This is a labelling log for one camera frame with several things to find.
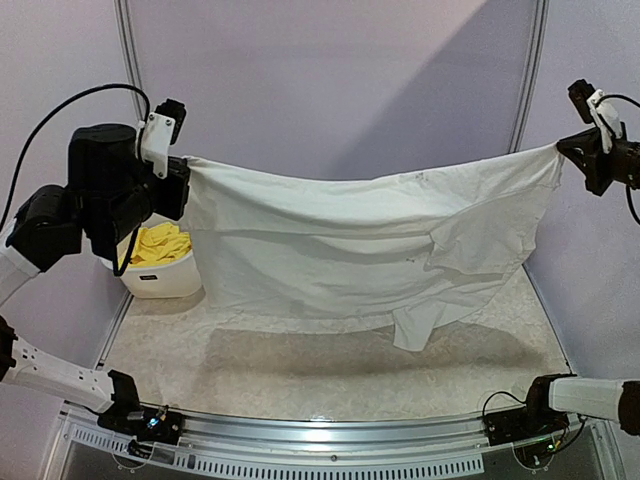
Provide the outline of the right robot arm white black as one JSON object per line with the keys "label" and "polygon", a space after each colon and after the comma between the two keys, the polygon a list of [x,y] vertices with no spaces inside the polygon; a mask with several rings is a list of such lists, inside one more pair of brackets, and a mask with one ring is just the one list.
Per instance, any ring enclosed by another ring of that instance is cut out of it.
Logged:
{"label": "right robot arm white black", "polygon": [[[605,147],[596,127],[565,137],[556,143],[558,152],[584,175],[586,189],[602,195],[619,182],[625,186],[627,207],[635,221],[639,215],[631,192],[639,188],[639,144],[625,133],[613,136]],[[537,436],[567,414],[609,420],[630,436],[639,434],[639,382],[604,380],[573,374],[535,378],[527,392],[525,407],[517,415],[517,427],[527,436]]]}

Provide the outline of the white t-shirt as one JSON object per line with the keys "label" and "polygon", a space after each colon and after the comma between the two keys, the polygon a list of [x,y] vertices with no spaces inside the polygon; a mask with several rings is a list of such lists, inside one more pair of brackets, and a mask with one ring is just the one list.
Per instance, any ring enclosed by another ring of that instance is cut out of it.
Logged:
{"label": "white t-shirt", "polygon": [[554,145],[358,181],[191,157],[181,219],[210,303],[310,322],[382,317],[394,344],[485,307],[536,247],[559,187]]}

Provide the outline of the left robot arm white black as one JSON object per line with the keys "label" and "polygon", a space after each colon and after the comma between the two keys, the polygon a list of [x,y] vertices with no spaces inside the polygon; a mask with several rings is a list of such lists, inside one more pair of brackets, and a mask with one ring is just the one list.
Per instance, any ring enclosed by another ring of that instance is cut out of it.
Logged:
{"label": "left robot arm white black", "polygon": [[[64,186],[39,188],[17,211],[1,235],[1,298],[48,271],[89,239],[94,255],[111,262],[119,275],[126,264],[118,244],[132,239],[152,215],[179,220],[189,192],[186,161],[168,160],[159,177],[138,158],[137,134],[123,124],[77,129],[68,148]],[[1,379],[80,404],[110,416],[128,434],[148,426],[133,378],[111,370],[88,374],[77,365],[31,348],[15,330],[1,324]]]}

